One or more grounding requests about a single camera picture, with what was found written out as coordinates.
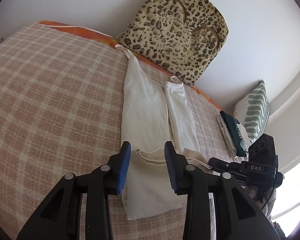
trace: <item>white cloth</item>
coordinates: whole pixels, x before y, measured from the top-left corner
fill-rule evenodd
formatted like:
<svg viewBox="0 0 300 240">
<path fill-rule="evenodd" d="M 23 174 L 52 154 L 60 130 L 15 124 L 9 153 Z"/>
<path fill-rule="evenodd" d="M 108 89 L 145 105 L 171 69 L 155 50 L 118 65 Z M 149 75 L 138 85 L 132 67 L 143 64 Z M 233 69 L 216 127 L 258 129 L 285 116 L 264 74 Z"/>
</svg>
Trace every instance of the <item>white cloth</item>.
<svg viewBox="0 0 300 240">
<path fill-rule="evenodd" d="M 185 149 L 183 154 L 188 163 L 204 172 L 212 173 L 200 153 Z M 186 206 L 187 196 L 177 196 L 171 188 L 164 148 L 150 153 L 140 149 L 134 151 L 131 154 L 128 173 L 127 192 L 122 192 L 122 202 L 128 220 L 151 217 Z"/>
<path fill-rule="evenodd" d="M 129 59 L 123 89 L 121 143 L 131 143 L 131 159 L 122 203 L 128 220 L 133 220 L 186 205 L 186 196 L 177 196 L 171 188 L 163 154 L 166 141 L 174 141 L 179 152 L 190 149 L 185 153 L 191 164 L 202 168 L 207 162 L 198 153 L 199 143 L 183 83 L 175 76 L 164 84 L 151 80 L 128 49 L 121 45 L 115 48 Z"/>
<path fill-rule="evenodd" d="M 222 136 L 223 136 L 223 138 L 225 140 L 225 143 L 227 145 L 229 155 L 232 158 L 235 158 L 235 159 L 248 160 L 247 157 L 238 157 L 237 156 L 236 147 L 234 146 L 234 143 L 233 143 L 232 138 L 230 136 L 230 133 L 228 131 L 227 125 L 226 125 L 225 121 L 223 121 L 223 118 L 221 117 L 221 115 L 217 114 L 216 119 L 217 119 L 217 122 L 219 124 Z M 244 126 L 242 124 L 239 124 L 237 126 L 239 128 L 239 131 L 241 133 L 241 136 L 242 136 L 243 140 L 245 141 L 245 145 L 244 145 L 244 147 L 242 147 L 242 149 L 247 152 L 249 146 L 251 145 L 251 142 L 249 141 L 247 131 L 246 131 L 246 129 L 244 128 Z"/>
</svg>

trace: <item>bag handle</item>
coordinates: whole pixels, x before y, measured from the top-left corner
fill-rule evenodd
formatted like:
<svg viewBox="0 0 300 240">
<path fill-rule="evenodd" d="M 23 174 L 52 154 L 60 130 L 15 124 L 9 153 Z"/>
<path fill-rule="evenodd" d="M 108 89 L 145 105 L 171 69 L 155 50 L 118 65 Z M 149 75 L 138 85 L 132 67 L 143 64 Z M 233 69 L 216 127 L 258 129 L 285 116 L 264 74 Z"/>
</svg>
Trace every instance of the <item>bag handle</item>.
<svg viewBox="0 0 300 240">
<path fill-rule="evenodd" d="M 182 11 L 183 11 L 183 24 L 185 24 L 186 22 L 186 9 L 185 7 L 183 6 L 182 2 L 180 0 L 175 0 L 182 8 Z M 207 27 L 206 25 L 201 25 L 200 27 L 197 27 L 197 28 L 194 28 L 191 32 L 195 32 L 195 31 L 198 31 L 198 30 L 201 30 L 201 29 L 206 29 L 208 31 L 211 31 L 213 33 L 213 35 L 216 37 L 216 40 L 217 40 L 217 46 L 216 46 L 216 50 L 219 48 L 219 45 L 220 45 L 220 39 L 219 39 L 219 35 L 218 33 L 210 28 L 210 27 Z"/>
<path fill-rule="evenodd" d="M 217 46 L 216 46 L 216 50 L 217 50 L 219 48 L 219 44 L 220 44 L 218 33 L 214 29 L 212 29 L 212 28 L 210 28 L 206 25 L 201 25 L 200 27 L 194 28 L 191 32 L 193 33 L 195 31 L 201 30 L 201 29 L 206 29 L 206 30 L 211 31 L 213 33 L 213 35 L 216 37 L 216 40 L 217 40 Z"/>
</svg>

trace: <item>plaid blanket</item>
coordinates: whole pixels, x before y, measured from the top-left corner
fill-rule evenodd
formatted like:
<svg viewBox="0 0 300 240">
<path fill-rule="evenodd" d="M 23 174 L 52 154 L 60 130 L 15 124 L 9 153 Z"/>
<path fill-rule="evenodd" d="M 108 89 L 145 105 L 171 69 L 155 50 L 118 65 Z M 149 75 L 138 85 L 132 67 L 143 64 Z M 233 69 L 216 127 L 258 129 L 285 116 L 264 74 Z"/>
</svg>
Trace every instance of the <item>plaid blanket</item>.
<svg viewBox="0 0 300 240">
<path fill-rule="evenodd" d="M 168 79 L 140 65 L 152 79 Z M 127 66 L 123 53 L 102 42 L 38 23 L 0 44 L 0 225 L 11 239 L 64 174 L 90 173 L 120 150 Z M 219 110 L 185 90 L 203 156 L 233 161 Z M 127 221 L 119 196 L 109 204 L 114 239 L 182 238 L 184 208 Z"/>
</svg>

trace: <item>green striped pillow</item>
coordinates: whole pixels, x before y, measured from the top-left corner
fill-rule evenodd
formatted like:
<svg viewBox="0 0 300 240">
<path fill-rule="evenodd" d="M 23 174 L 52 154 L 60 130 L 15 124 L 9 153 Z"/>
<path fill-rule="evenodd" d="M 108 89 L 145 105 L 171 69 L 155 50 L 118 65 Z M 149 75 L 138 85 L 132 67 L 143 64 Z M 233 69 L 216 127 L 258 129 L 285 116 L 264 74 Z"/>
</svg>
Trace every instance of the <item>green striped pillow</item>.
<svg viewBox="0 0 300 240">
<path fill-rule="evenodd" d="M 269 112 L 270 106 L 263 81 L 235 105 L 234 117 L 245 127 L 251 143 L 265 132 Z"/>
</svg>

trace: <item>orange bedsheet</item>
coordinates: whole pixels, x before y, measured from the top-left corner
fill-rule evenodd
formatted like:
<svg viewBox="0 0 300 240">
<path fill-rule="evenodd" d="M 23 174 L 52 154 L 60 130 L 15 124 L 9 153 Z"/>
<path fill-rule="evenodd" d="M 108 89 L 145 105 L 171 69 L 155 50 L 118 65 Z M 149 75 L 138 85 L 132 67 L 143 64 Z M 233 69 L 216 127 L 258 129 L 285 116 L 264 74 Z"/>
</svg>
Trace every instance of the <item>orange bedsheet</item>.
<svg viewBox="0 0 300 240">
<path fill-rule="evenodd" d="M 54 26 L 69 26 L 68 24 L 63 24 L 63 23 L 59 23 L 59 22 L 52 22 L 52 21 L 41 21 L 39 22 L 39 24 L 45 24 L 45 25 L 54 25 Z M 86 39 L 90 39 L 90 40 L 95 40 L 95 41 L 101 41 L 103 43 L 108 44 L 109 46 L 111 46 L 112 48 L 114 48 L 115 45 L 117 45 L 117 41 L 111 37 L 108 37 L 106 35 L 103 35 L 101 33 L 97 33 L 97 32 L 93 32 L 84 28 L 80 28 L 80 27 L 73 27 L 73 28 L 62 28 L 62 27 L 51 27 L 53 29 L 56 29 L 58 31 L 61 32 L 66 32 L 66 33 L 70 33 L 73 35 L 77 35 Z M 158 65 L 156 65 L 155 63 L 153 63 L 151 60 L 146 59 L 145 57 L 142 57 L 141 55 L 134 53 L 133 54 L 137 57 L 138 60 L 149 64 L 150 66 L 168 74 L 169 76 L 172 76 L 172 74 L 170 74 L 169 72 L 165 71 L 163 68 L 159 67 Z M 198 89 L 197 87 L 192 87 L 192 89 L 194 91 L 196 91 L 199 95 L 204 96 L 211 104 L 213 104 L 216 108 L 218 108 L 219 110 L 222 110 L 222 108 L 215 103 L 210 97 L 208 97 L 205 93 L 203 93 L 200 89 Z"/>
</svg>

